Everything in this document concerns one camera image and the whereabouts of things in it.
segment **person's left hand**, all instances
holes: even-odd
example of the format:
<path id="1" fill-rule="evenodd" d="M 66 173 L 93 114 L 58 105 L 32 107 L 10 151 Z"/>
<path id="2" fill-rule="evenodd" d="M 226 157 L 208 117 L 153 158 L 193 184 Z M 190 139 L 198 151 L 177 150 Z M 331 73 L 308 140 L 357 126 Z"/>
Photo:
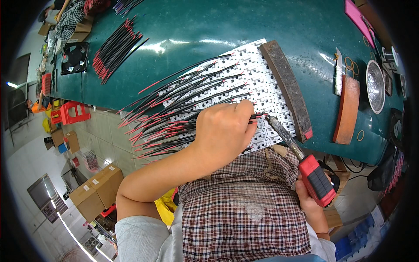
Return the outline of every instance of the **person's left hand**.
<path id="1" fill-rule="evenodd" d="M 61 15 L 62 13 L 58 13 L 57 18 L 55 19 L 55 21 L 58 23 L 61 19 Z"/>

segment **black square fan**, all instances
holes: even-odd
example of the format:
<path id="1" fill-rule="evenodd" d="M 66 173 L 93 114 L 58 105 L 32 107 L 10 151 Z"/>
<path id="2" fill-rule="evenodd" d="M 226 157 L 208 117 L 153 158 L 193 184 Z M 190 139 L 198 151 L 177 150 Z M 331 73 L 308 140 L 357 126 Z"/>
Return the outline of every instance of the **black square fan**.
<path id="1" fill-rule="evenodd" d="M 86 71 L 89 43 L 67 43 L 64 46 L 61 75 Z"/>

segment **circuit board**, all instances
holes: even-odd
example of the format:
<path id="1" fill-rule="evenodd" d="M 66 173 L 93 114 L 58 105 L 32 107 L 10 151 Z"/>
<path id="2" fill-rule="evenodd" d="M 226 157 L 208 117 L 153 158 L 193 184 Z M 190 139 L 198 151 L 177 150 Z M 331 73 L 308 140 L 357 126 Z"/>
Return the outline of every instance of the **circuit board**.
<path id="1" fill-rule="evenodd" d="M 206 79 L 202 84 L 209 82 L 208 85 L 202 86 L 198 89 L 188 92 L 182 97 L 191 95 L 194 92 L 200 92 L 205 88 L 209 87 L 214 83 L 214 80 L 223 79 L 229 76 L 235 76 L 229 78 L 222 82 L 221 84 L 202 92 L 200 95 L 192 98 L 188 102 L 199 102 L 197 105 L 190 110 L 205 109 L 209 106 L 214 105 L 215 103 L 225 100 L 229 97 L 235 97 L 240 94 L 247 94 L 239 98 L 233 98 L 231 102 L 239 103 L 242 99 L 248 99 L 254 104 L 255 113 L 268 113 L 271 116 L 277 117 L 277 119 L 282 123 L 284 128 L 295 136 L 295 127 L 294 122 L 291 116 L 291 112 L 288 110 L 285 103 L 285 99 L 282 95 L 280 88 L 277 85 L 277 81 L 272 74 L 269 66 L 267 65 L 266 60 L 260 53 L 258 47 L 266 43 L 265 39 L 260 39 L 249 44 L 237 47 L 231 51 L 228 51 L 224 54 L 233 54 L 229 57 L 220 58 L 212 61 L 205 62 L 188 72 L 184 75 L 188 75 L 192 72 L 202 70 L 209 67 L 211 64 L 213 66 L 204 70 L 201 74 L 209 74 L 212 72 L 220 71 L 221 69 L 226 70 L 218 73 L 217 75 Z M 231 92 L 224 93 L 218 97 L 210 98 L 205 100 L 206 97 L 213 96 L 221 91 L 227 91 L 235 87 L 244 85 L 239 89 L 235 89 Z M 166 91 L 159 93 L 160 95 L 168 92 L 174 91 L 176 89 L 175 85 L 168 88 Z M 164 107 L 171 105 L 179 97 L 173 97 L 163 103 Z M 171 117 L 171 121 L 181 121 L 189 117 L 193 113 L 179 114 Z M 181 134 L 180 137 L 187 137 L 194 135 L 195 132 L 191 131 L 188 133 Z M 247 154 L 252 151 L 256 151 L 270 145 L 277 144 L 282 141 L 282 138 L 272 129 L 268 122 L 263 118 L 258 118 L 257 130 L 253 136 L 248 148 L 242 154 Z"/>

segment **person in orange shirt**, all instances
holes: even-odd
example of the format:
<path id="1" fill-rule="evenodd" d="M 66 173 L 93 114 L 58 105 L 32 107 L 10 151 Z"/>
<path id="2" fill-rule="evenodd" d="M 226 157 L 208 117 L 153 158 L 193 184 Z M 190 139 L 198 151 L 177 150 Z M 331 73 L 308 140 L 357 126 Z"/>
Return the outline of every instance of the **person in orange shirt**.
<path id="1" fill-rule="evenodd" d="M 50 110 L 52 107 L 51 97 L 44 96 L 42 91 L 39 94 L 39 99 L 35 103 L 32 103 L 30 99 L 27 99 L 26 104 L 28 105 L 28 108 L 32 110 L 34 114 L 44 112 L 46 110 Z"/>

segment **green tabletop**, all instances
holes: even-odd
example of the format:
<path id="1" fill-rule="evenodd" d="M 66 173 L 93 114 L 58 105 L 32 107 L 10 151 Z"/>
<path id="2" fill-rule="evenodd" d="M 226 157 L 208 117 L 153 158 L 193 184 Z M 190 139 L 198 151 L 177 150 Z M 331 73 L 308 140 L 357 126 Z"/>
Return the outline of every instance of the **green tabletop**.
<path id="1" fill-rule="evenodd" d="M 128 17 L 137 15 L 134 31 L 150 40 L 110 77 L 106 85 L 90 66 L 95 52 Z M 370 48 L 344 13 L 343 1 L 285 0 L 146 0 L 125 18 L 110 8 L 95 17 L 87 72 L 58 76 L 53 96 L 101 107 L 120 109 L 140 96 L 138 91 L 159 79 L 203 59 L 265 38 L 277 40 L 291 65 L 304 96 L 313 138 L 302 146 L 376 164 L 389 136 L 390 108 L 403 110 L 403 98 L 394 88 L 384 109 L 374 114 L 365 90 Z M 350 145 L 332 142 L 340 97 L 334 94 L 332 61 L 336 47 L 360 68 L 361 97 Z M 365 132 L 357 141 L 360 130 Z"/>

